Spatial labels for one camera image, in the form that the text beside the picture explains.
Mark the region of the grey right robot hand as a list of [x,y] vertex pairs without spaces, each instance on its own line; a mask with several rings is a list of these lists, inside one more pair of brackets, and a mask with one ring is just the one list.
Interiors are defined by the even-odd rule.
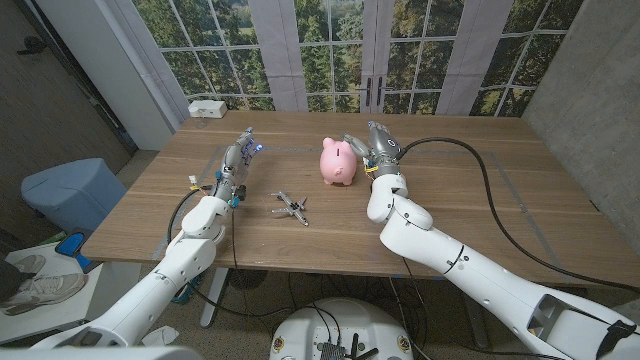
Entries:
[[343,135],[344,141],[350,145],[357,157],[363,159],[365,172],[372,179],[382,175],[399,174],[397,157],[401,152],[400,144],[383,124],[369,121],[368,127],[368,145],[349,134]]

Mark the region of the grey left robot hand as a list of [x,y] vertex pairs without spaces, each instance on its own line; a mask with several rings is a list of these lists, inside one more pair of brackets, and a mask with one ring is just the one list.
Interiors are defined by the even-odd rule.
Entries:
[[247,128],[225,151],[221,159],[216,189],[211,195],[225,201],[231,200],[232,195],[246,180],[253,157],[262,148],[263,145],[256,143],[253,138],[253,128]]

